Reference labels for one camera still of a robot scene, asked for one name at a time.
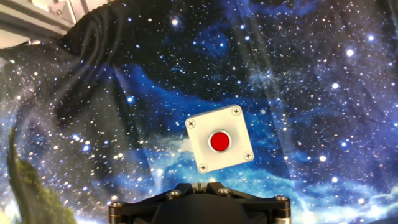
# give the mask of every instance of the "galaxy backdrop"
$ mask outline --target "galaxy backdrop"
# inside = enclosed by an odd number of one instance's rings
[[[292,199],[294,223],[398,216],[393,1],[114,1],[61,39],[0,50],[8,137],[82,223],[112,200],[220,181]],[[201,174],[184,121],[242,107],[255,160]]]

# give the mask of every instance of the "bolt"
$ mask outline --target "bolt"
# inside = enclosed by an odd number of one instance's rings
[[[245,160],[247,160],[247,161],[250,161],[250,160],[253,160],[253,153],[252,152],[245,152],[244,154],[243,154],[243,157],[244,157],[244,159]]]
[[[217,192],[220,194],[229,194],[231,192],[231,190],[226,187],[223,187],[223,188],[218,189]]]
[[[124,202],[113,202],[111,206],[120,208],[123,207],[124,204],[125,204]]]
[[[284,200],[287,200],[289,198],[284,196],[284,195],[277,195],[277,196],[275,196],[275,199],[278,200],[278,201],[284,201]]]
[[[207,164],[200,164],[198,168],[199,168],[199,172],[204,173],[207,171],[208,167],[207,167]]]
[[[242,113],[242,110],[241,110],[240,107],[234,106],[234,107],[232,108],[232,114],[233,114],[234,116],[239,116],[239,115],[241,115],[241,113]]]
[[[181,194],[182,194],[181,190],[172,190],[169,193],[167,193],[167,195],[171,197],[180,196]]]
[[[196,123],[195,123],[194,120],[188,119],[188,120],[185,122],[185,125],[186,125],[186,127],[188,127],[188,128],[194,128],[195,125],[196,125]]]

